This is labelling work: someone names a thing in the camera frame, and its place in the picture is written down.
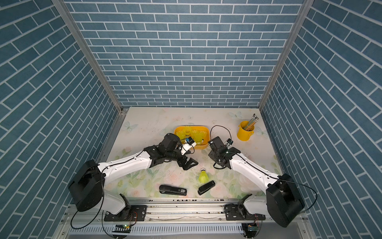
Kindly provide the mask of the yellow plastic storage box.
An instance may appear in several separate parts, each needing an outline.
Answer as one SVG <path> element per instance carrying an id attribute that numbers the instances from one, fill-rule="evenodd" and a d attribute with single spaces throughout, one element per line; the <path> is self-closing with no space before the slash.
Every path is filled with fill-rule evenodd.
<path id="1" fill-rule="evenodd" d="M 178 136 L 182 143 L 191 137 L 195 143 L 195 149 L 205 149 L 209 146 L 210 132 L 207 127 L 199 125 L 179 126 L 174 130 L 174 134 Z"/>

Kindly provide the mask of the yellow shuttlecock small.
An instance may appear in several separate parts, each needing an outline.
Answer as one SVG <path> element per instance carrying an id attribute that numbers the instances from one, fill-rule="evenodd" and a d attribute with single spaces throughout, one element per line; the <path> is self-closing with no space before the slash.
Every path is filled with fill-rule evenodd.
<path id="1" fill-rule="evenodd" d="M 204 143 L 204 138 L 207 136 L 207 132 L 204 130 L 192 130 L 191 137 L 197 143 L 197 145 L 201 145 Z"/>

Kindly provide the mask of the small black stapler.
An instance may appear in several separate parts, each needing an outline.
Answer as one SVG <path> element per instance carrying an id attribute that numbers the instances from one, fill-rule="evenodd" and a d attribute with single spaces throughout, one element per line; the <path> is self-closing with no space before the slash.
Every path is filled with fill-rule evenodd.
<path id="1" fill-rule="evenodd" d="M 210 182 L 208 182 L 208 183 L 206 183 L 206 184 L 200 186 L 200 187 L 198 188 L 198 194 L 201 196 L 201 195 L 205 194 L 206 192 L 208 192 L 210 189 L 212 189 L 212 188 L 215 187 L 215 186 L 216 186 L 216 184 L 215 184 L 215 182 L 212 180 L 212 181 L 210 181 Z"/>

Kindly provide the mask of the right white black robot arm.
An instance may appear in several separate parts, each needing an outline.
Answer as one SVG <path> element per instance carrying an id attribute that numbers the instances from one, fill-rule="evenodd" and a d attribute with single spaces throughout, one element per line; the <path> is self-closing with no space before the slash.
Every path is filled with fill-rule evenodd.
<path id="1" fill-rule="evenodd" d="M 261 199 L 248 194 L 238 204 L 228 209 L 228 215 L 239 217 L 244 220 L 260 220 L 269 215 L 279 226 L 287 227 L 297 215 L 306 211 L 305 202 L 297 186 L 306 187 L 313 191 L 315 199 L 317 192 L 301 183 L 295 182 L 288 174 L 277 175 L 256 163 L 250 161 L 240 150 L 229 147 L 232 140 L 226 143 L 215 137 L 209 141 L 211 152 L 209 157 L 218 165 L 239 172 L 251 182 L 256 184 L 264 193 Z"/>

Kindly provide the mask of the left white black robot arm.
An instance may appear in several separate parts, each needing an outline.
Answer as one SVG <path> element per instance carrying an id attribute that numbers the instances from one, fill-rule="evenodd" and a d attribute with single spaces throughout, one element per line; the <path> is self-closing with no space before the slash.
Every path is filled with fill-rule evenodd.
<path id="1" fill-rule="evenodd" d="M 198 164 L 187 157 L 187 153 L 194 150 L 196 145 L 191 137 L 181 140 L 177 135 L 168 133 L 158 145 L 148 146 L 140 153 L 109 162 L 85 162 L 68 185 L 77 210 L 84 212 L 98 208 L 113 215 L 128 211 L 130 205 L 126 197 L 106 192 L 105 186 L 122 176 L 167 161 L 175 161 L 181 168 L 188 170 Z"/>

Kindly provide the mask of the yellow pen cup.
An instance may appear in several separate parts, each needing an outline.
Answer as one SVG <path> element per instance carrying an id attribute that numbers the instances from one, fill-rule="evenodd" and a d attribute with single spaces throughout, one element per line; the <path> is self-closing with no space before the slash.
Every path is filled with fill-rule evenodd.
<path id="1" fill-rule="evenodd" d="M 254 126 L 249 128 L 249 130 L 246 130 L 245 128 L 247 124 L 248 124 L 248 121 L 242 121 L 239 125 L 237 138 L 241 141 L 248 141 L 250 137 L 254 134 Z"/>

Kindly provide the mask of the large black stapler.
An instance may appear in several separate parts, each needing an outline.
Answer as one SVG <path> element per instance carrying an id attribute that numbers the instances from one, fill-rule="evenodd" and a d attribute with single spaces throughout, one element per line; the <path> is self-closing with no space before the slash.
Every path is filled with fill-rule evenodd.
<path id="1" fill-rule="evenodd" d="M 174 186 L 170 186 L 170 185 L 160 185 L 159 186 L 159 192 L 161 194 L 175 195 L 175 196 L 186 196 L 187 195 L 187 189 L 180 188 L 180 187 L 174 187 Z"/>

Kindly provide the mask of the bundle of pencils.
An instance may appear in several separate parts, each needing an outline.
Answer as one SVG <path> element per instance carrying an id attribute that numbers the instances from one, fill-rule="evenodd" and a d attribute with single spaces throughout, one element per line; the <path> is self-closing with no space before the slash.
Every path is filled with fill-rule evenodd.
<path id="1" fill-rule="evenodd" d="M 254 124 L 259 120 L 259 118 L 256 116 L 256 114 L 253 114 L 250 121 L 247 123 L 247 125 L 243 128 L 246 131 L 251 131 Z"/>

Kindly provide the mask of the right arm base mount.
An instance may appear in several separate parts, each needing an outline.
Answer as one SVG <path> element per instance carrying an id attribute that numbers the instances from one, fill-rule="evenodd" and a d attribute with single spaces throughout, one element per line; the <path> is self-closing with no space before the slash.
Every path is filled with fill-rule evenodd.
<path id="1" fill-rule="evenodd" d="M 237 204 L 226 204 L 223 211 L 227 221 L 265 220 L 268 215 L 266 200 L 252 194 L 246 195 Z"/>

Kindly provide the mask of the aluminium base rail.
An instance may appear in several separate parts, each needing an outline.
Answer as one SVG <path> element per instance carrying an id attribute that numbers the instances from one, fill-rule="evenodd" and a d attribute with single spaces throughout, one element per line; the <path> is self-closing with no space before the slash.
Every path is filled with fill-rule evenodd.
<path id="1" fill-rule="evenodd" d="M 226 204 L 237 204 L 238 199 L 177 199 L 177 198 L 131 198 L 130 205 L 146 205 L 147 212 L 144 221 L 146 223 L 218 223 L 230 222 L 226 220 L 223 208 Z M 77 212 L 74 205 L 67 209 L 63 223 L 72 223 L 74 227 L 79 228 L 85 224 L 99 225 L 128 223 L 124 222 L 106 222 L 103 217 L 105 211 L 98 208 L 92 208 L 85 212 Z M 266 215 L 263 222 L 274 223 L 269 215 Z M 253 222 L 248 220 L 239 220 L 233 222 Z"/>

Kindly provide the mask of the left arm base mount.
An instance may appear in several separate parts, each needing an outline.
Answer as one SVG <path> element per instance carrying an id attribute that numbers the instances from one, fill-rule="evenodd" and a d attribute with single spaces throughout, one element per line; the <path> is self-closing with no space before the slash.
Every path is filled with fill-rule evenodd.
<path id="1" fill-rule="evenodd" d="M 144 221 L 147 206 L 146 205 L 130 205 L 127 198 L 123 194 L 105 193 L 105 198 L 100 201 L 103 203 L 100 206 L 101 210 L 105 211 L 103 219 L 106 222 L 124 222 L 130 221 L 137 222 Z"/>

